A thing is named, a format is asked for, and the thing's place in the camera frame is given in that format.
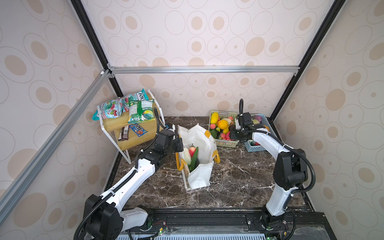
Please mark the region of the white napa cabbage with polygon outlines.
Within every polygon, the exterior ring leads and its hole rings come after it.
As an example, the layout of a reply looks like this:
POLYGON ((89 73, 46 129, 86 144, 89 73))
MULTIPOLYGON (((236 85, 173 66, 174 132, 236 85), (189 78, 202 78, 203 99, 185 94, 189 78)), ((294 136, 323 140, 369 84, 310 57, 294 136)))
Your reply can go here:
POLYGON ((183 150, 183 159, 185 160, 185 162, 187 163, 187 165, 191 165, 192 163, 192 157, 190 155, 190 152, 189 152, 189 149, 188 148, 184 148, 183 150))

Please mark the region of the red yellow apple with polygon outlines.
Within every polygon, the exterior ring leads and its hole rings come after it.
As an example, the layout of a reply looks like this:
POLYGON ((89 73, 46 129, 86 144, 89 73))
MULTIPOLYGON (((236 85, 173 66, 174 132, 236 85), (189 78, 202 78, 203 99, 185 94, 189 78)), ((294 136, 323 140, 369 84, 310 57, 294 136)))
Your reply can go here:
POLYGON ((195 152, 196 152, 196 147, 192 146, 189 148, 189 153, 190 153, 191 158, 193 157, 195 152))

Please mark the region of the white grocery bag yellow handles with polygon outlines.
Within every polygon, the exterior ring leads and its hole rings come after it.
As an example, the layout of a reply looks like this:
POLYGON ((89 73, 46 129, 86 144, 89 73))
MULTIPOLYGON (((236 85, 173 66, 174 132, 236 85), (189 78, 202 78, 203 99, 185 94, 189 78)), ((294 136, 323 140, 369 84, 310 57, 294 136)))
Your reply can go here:
POLYGON ((182 139, 184 148, 199 147, 197 166, 193 171, 191 171, 191 165, 187 165, 183 159, 183 151, 176 153, 177 169, 182 172, 186 190, 191 191, 210 186, 214 163, 220 163, 220 156, 213 136, 200 125, 195 125, 190 129, 178 126, 178 134, 182 139))

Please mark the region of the green cucumber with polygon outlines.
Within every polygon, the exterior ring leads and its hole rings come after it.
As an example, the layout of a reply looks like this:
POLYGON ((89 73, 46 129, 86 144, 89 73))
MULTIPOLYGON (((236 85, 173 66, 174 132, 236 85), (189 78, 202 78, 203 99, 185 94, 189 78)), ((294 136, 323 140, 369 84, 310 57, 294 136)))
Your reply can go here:
POLYGON ((194 154, 192 156, 192 160, 191 160, 191 171, 196 169, 198 153, 199 153, 199 147, 196 147, 195 152, 194 152, 194 154))

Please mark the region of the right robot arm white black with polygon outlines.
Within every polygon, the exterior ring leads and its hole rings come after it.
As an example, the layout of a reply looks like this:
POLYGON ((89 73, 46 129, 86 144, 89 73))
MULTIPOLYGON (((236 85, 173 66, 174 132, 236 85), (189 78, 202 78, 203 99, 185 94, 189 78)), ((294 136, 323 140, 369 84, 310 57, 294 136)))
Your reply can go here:
POLYGON ((272 230, 288 212, 288 203, 294 194, 308 192, 314 187, 315 170, 302 149, 290 147, 262 124, 253 123, 251 114, 244 112, 243 99, 239 102, 239 114, 235 124, 229 129, 231 140, 252 140, 276 160, 273 172, 275 187, 261 216, 262 226, 266 230, 272 230))

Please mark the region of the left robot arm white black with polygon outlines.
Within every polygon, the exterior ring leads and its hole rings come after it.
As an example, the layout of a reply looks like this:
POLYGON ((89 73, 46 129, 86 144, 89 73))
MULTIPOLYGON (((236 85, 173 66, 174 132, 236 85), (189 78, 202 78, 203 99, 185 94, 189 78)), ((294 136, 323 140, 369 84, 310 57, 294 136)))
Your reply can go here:
POLYGON ((86 237, 115 240, 121 232, 145 224, 148 211, 140 207, 125 211, 125 204, 169 156, 182 152, 184 148, 175 127, 162 130, 160 126, 160 121, 157 121, 155 138, 138 153, 135 166, 126 175, 101 195, 88 197, 83 219, 74 233, 75 240, 86 237))

